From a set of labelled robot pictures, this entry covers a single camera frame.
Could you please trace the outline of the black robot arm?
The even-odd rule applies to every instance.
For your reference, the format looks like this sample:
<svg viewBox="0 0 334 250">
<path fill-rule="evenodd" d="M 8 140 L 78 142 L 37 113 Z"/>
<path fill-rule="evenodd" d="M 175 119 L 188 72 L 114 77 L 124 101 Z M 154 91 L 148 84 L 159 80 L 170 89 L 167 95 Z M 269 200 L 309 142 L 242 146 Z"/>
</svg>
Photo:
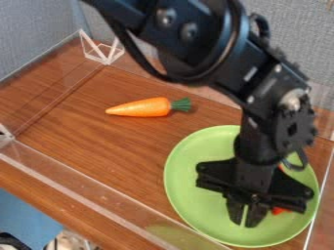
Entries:
<svg viewBox="0 0 334 250">
<path fill-rule="evenodd" d="M 270 45 L 266 18 L 241 0 L 84 1 L 152 76 L 204 84 L 243 110 L 233 158 L 196 165 L 196 184 L 223 194 L 231 221 L 254 228 L 275 207 L 303 212 L 314 191 L 278 167 L 314 142 L 310 87 Z"/>
</svg>

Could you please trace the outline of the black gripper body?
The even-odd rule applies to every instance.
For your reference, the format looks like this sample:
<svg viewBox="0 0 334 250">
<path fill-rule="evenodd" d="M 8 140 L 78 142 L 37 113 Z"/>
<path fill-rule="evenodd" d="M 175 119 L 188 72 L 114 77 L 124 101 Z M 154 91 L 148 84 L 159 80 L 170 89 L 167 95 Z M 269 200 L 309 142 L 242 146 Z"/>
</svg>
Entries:
<svg viewBox="0 0 334 250">
<path fill-rule="evenodd" d="M 251 162 L 241 156 L 199 162 L 195 166 L 195 185 L 219 192 L 226 198 L 226 203 L 227 198 L 233 196 L 246 206 L 263 203 L 269 206 L 269 211 L 274 207 L 282 207 L 302 214 L 314 198 L 314 191 L 279 170 L 282 164 L 289 170 L 302 172 L 307 160 L 303 154 L 299 154 L 299 158 L 301 165 L 291 163 L 287 158 L 270 162 Z"/>
</svg>

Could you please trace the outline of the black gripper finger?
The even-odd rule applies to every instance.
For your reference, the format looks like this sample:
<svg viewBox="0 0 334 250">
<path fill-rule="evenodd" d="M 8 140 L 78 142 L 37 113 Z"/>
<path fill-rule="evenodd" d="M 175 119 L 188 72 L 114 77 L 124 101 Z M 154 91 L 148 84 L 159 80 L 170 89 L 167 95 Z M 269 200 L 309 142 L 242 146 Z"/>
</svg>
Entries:
<svg viewBox="0 0 334 250">
<path fill-rule="evenodd" d="M 227 211 L 230 220 L 237 224 L 242 224 L 243 214 L 245 214 L 245 207 L 246 204 L 237 200 L 233 196 L 227 198 Z"/>
<path fill-rule="evenodd" d="M 269 206 L 263 203 L 253 203 L 249 206 L 246 227 L 255 228 L 266 217 Z"/>
</svg>

